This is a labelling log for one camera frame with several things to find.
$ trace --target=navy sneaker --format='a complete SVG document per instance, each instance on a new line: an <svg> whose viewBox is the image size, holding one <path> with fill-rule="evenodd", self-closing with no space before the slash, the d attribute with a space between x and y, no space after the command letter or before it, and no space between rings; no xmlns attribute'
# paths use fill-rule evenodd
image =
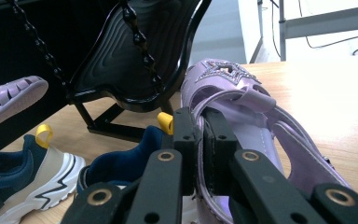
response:
<svg viewBox="0 0 358 224"><path fill-rule="evenodd" d="M0 152L0 223L19 223L32 210L66 199L85 165L81 157L39 146L30 134L22 151Z"/></svg>
<svg viewBox="0 0 358 224"><path fill-rule="evenodd" d="M114 151L97 157L84 167L77 180L77 193L99 182L128 186L144 173L149 156L161 149L165 133L154 126L145 129L139 145L127 151Z"/></svg>

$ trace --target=metal frame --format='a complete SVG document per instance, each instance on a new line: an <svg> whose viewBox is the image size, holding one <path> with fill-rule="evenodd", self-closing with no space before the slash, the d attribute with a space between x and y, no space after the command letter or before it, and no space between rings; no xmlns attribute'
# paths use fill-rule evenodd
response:
<svg viewBox="0 0 358 224"><path fill-rule="evenodd" d="M280 0L281 61L286 61L286 39L358 30L358 7L321 15L286 20Z"/></svg>

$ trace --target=shoe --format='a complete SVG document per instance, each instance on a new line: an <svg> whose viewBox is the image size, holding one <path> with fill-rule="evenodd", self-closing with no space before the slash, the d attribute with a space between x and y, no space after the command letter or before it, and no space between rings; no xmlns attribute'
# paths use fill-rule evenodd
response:
<svg viewBox="0 0 358 224"><path fill-rule="evenodd" d="M77 193L89 186L107 182L118 186L128 186L144 173L149 156L161 149L165 133L154 126L145 129L139 145L126 151L114 151L97 157L89 166L84 167L77 180Z"/></svg>
<svg viewBox="0 0 358 224"><path fill-rule="evenodd" d="M0 123L34 104L48 90L41 77L23 77L0 86Z"/></svg>
<svg viewBox="0 0 358 224"><path fill-rule="evenodd" d="M206 129L202 111L208 106L220 111L241 148L254 149L283 172L274 137L288 155L292 169L288 180L305 193L322 183L348 183L321 155L301 125L261 86L261 82L237 63L205 59L189 67L181 89L181 104L188 106L199 128ZM228 197L216 196L204 179L202 141L198 152L197 199L201 223L233 223Z"/></svg>
<svg viewBox="0 0 358 224"><path fill-rule="evenodd" d="M19 223L32 210L47 210L76 188L85 160L41 147L24 136L23 150L0 152L0 223Z"/></svg>

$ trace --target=sandal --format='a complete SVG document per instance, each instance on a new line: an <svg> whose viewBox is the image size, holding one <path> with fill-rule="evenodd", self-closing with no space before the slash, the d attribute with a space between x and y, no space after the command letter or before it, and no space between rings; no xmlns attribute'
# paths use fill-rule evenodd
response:
<svg viewBox="0 0 358 224"><path fill-rule="evenodd" d="M37 102L48 89L41 77L23 77L0 86L0 123Z"/></svg>
<svg viewBox="0 0 358 224"><path fill-rule="evenodd" d="M292 169L288 177L305 193L321 183L348 183L321 155L301 125L261 87L261 82L239 64L206 59L189 67L181 89L181 104L188 106L200 129L202 111L208 106L222 112L241 148L264 153L278 170L283 168L274 146L274 137L288 155ZM203 153L198 152L198 212L201 223L233 223L228 197L213 195L205 184Z"/></svg>

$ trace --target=wooden table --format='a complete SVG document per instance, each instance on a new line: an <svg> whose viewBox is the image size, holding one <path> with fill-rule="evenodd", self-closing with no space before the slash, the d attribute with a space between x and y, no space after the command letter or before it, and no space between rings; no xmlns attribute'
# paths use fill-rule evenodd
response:
<svg viewBox="0 0 358 224"><path fill-rule="evenodd" d="M244 67L263 82L278 105L295 117L313 138L323 155L358 192L358 56L339 61L306 63L260 63ZM179 108L180 94L172 98ZM97 115L111 99L87 105ZM158 125L158 111L139 115L126 112L120 123ZM83 156L87 163L105 152L132 148L133 143L88 133L73 106L67 106L46 120L54 129L51 144L62 151ZM22 139L5 150L19 150ZM290 163L282 155L286 175ZM58 223L72 199L46 212L34 211L21 223Z"/></svg>

